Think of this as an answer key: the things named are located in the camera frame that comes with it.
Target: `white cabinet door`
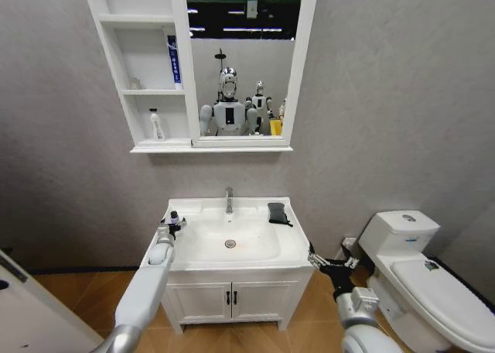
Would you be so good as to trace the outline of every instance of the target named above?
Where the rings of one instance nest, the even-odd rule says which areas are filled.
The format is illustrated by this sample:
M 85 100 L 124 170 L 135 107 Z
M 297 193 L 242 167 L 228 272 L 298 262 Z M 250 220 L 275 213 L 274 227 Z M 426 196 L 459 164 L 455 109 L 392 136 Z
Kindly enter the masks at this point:
M 230 321 L 231 283 L 169 284 L 171 307 L 181 324 Z
M 234 320 L 281 320 L 297 281 L 232 283 Z

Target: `toilet lid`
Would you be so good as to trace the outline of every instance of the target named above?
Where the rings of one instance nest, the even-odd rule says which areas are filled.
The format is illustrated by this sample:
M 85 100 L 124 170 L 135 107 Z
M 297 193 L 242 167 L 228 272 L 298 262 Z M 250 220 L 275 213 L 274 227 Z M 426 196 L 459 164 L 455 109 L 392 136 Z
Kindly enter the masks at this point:
M 452 274 L 428 259 L 395 262 L 391 269 L 445 327 L 473 344 L 495 348 L 495 316 Z

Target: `ceiling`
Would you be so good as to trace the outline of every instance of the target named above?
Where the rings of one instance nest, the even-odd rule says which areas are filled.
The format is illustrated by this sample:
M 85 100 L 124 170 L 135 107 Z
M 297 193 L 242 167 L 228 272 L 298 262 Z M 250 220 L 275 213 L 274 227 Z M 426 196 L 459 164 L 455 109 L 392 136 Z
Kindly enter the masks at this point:
M 215 39 L 294 39 L 300 5 L 301 0 L 187 0 L 192 37 Z

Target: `white sink basin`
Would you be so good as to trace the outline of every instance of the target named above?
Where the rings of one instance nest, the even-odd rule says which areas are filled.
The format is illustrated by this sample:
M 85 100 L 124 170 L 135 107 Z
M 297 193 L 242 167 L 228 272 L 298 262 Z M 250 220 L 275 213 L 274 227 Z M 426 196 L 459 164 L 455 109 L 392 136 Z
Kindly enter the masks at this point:
M 283 203 L 294 226 L 269 223 L 269 202 Z M 171 270 L 286 268 L 309 264 L 309 242 L 287 197 L 234 197 L 231 215 L 225 214 L 225 207 L 225 198 L 169 201 L 166 217 L 175 210 L 187 220 L 187 226 L 176 233 L 176 258 Z M 227 247 L 226 241 L 234 247 Z

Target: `gray wall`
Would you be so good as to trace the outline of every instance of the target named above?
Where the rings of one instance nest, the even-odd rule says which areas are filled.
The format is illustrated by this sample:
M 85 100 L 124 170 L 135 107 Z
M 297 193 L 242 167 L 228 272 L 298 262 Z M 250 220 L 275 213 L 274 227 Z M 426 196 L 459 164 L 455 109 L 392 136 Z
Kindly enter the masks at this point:
M 293 153 L 136 156 L 86 1 L 0 0 L 0 244 L 28 268 L 135 265 L 170 197 L 227 185 L 289 195 L 325 255 L 376 211 L 437 220 L 433 254 L 492 231 L 476 220 L 495 201 L 494 16 L 493 0 L 318 0 Z M 493 236 L 479 245 L 493 262 Z
M 465 227 L 440 254 L 464 280 L 495 303 L 495 203 L 492 203 L 471 225 Z

